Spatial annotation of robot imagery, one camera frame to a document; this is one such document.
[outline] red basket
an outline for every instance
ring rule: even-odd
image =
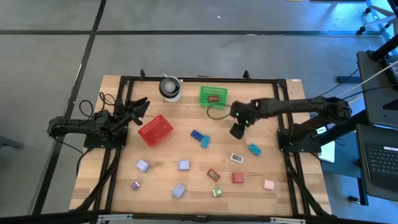
[[[149,147],[154,147],[163,138],[166,138],[173,131],[173,127],[167,122],[163,115],[158,115],[152,121],[142,127],[138,134],[148,144]]]

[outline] wooden table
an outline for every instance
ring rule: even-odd
[[[117,95],[120,76],[105,75],[100,91]],[[287,80],[290,99],[304,98],[300,80]],[[255,98],[273,98],[271,84],[266,83],[200,83],[184,82],[182,98],[176,103],[166,102],[159,93],[159,82],[134,82],[132,99],[148,97],[150,106],[144,124],[158,114],[162,114],[174,127],[172,133],[156,147],[148,147],[138,135],[141,128],[131,123],[126,147],[122,150],[121,160],[113,194],[112,212],[126,213],[179,213],[208,215],[280,215],[292,214],[287,174],[283,155],[279,151],[276,129],[277,118],[262,119],[247,129],[241,140],[229,133],[234,121],[231,117],[215,121],[207,117],[206,108],[198,104],[202,85],[218,86],[228,89],[228,103],[235,100],[248,102]],[[96,111],[102,101],[97,100]],[[225,110],[212,110],[213,116],[229,113]],[[295,123],[309,119],[308,113],[293,114]],[[211,138],[208,149],[190,136],[193,129]],[[254,143],[262,149],[256,157],[248,150]],[[229,159],[232,152],[244,156],[243,164]],[[80,170],[72,195],[70,208],[79,206],[98,182],[103,161],[104,149],[90,151],[81,161]],[[323,209],[331,212],[325,182],[319,160],[311,154],[301,153],[305,183]],[[136,168],[139,159],[151,164],[148,173]],[[177,161],[189,160],[189,171],[178,171]],[[214,182],[207,176],[212,168],[221,179]],[[232,184],[231,173],[244,172],[244,184]],[[275,190],[264,190],[264,180],[275,182]],[[131,189],[138,180],[139,190]],[[172,190],[182,184],[187,191],[181,199],[172,197]],[[212,196],[212,190],[219,187],[223,195]],[[103,190],[100,208],[104,208],[108,187]],[[295,186],[298,208],[302,213],[300,191]]]

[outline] gray floor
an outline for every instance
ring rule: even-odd
[[[88,29],[100,1],[1,1],[0,29]],[[371,16],[366,4],[250,1],[108,0],[101,30],[357,30]],[[25,143],[0,151],[0,216],[25,215],[42,175],[52,140],[48,120],[60,116],[78,72],[86,35],[0,35],[0,136]],[[336,85],[335,77],[356,69],[356,52],[374,50],[380,37],[151,35],[97,36],[77,102],[95,101],[103,75],[209,75],[300,78],[307,97]],[[343,85],[329,94],[347,90]],[[361,100],[354,111],[363,106]],[[74,118],[81,118],[75,108]],[[67,136],[81,146],[83,137]],[[67,211],[79,154],[63,147],[44,212]],[[342,218],[394,223],[398,205],[370,198],[362,207],[346,201],[358,195],[356,181],[325,174],[333,213]]]

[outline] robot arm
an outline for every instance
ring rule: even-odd
[[[241,139],[246,127],[250,127],[259,119],[266,119],[282,113],[318,112],[314,118],[302,124],[294,124],[289,129],[292,143],[302,140],[305,135],[329,123],[343,123],[350,119],[351,109],[348,103],[336,97],[316,97],[304,100],[279,101],[272,98],[251,100],[250,103],[233,102],[229,114],[236,118],[237,123],[230,133]]]
[[[122,99],[117,99],[113,115],[108,110],[101,110],[89,119],[57,117],[50,120],[47,132],[53,138],[68,133],[85,134],[86,142],[93,147],[122,146],[126,141],[126,127],[131,121],[142,125],[139,118],[144,117],[149,104],[150,101],[146,97],[137,101],[127,101],[126,104],[123,104]]]

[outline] green basket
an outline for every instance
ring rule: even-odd
[[[207,100],[207,97],[214,96],[214,95],[218,95],[219,101],[209,103]],[[202,106],[209,107],[209,105],[215,104],[211,108],[222,110],[225,108],[227,99],[228,99],[228,90],[225,88],[218,88],[218,87],[212,87],[212,86],[201,86],[200,87],[199,103]]]

